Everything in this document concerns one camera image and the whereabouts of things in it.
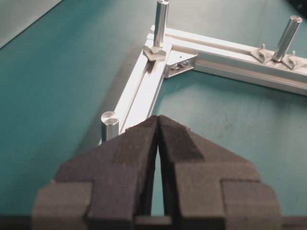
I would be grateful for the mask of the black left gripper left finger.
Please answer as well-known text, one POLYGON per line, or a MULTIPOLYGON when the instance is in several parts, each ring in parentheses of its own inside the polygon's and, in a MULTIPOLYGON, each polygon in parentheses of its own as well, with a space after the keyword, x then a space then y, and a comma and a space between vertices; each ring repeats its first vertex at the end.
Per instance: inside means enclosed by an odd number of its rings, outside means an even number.
POLYGON ((151 116, 63 163, 41 188, 35 230, 131 230, 151 210, 158 118, 151 116))

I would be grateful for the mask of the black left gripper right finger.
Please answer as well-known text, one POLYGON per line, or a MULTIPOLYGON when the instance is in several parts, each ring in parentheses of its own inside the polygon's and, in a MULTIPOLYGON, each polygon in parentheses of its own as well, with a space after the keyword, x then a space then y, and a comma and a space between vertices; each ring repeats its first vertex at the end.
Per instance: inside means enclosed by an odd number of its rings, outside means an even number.
POLYGON ((275 191, 253 163, 161 115, 164 211, 180 230, 280 230, 275 191))

